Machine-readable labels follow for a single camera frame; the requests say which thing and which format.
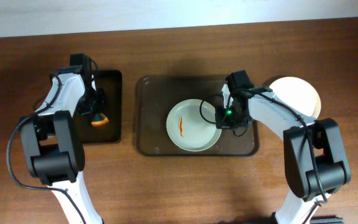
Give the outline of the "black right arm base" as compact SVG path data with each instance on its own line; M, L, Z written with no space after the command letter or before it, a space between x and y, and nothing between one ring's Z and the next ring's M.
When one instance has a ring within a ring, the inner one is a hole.
M312 218L310 224L344 224L344 220L339 217L319 217Z

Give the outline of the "cream white plate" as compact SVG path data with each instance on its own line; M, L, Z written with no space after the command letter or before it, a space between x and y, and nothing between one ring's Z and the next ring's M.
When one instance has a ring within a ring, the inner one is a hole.
M295 110L313 118L320 115L321 99L316 89L307 81L297 77L283 77L273 81L269 87Z

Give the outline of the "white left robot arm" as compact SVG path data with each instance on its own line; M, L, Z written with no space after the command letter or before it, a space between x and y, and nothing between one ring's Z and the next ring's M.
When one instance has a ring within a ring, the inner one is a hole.
M40 107L21 118L14 130L21 136L30 175L42 184L38 190L54 194L70 223L103 222L86 189L85 151L73 120L80 115L92 125L108 122L97 77L91 57L70 55L69 66L50 74L52 86Z

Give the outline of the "pale green plate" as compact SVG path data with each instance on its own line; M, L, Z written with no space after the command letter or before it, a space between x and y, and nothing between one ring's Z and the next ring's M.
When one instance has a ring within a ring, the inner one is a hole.
M212 147L222 130L215 125L215 108L199 99L177 103L168 113L166 129L170 140L180 149L201 152Z

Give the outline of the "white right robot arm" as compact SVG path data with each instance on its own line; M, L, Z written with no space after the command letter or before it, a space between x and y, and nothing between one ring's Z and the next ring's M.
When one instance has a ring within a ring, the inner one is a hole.
M285 177L290 188L283 205L261 223L344 223L336 216L316 217L318 208L351 180L339 126L331 118L307 116L282 101L267 86L256 88L246 71L233 72L219 94L218 129L236 131L251 122L266 125L283 141Z

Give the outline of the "green and orange sponge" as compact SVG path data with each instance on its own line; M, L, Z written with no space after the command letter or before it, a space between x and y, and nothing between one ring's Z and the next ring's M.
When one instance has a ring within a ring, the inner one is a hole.
M103 113L96 113L91 120L91 125L94 127L99 127L107 124L109 122L109 119L107 116Z

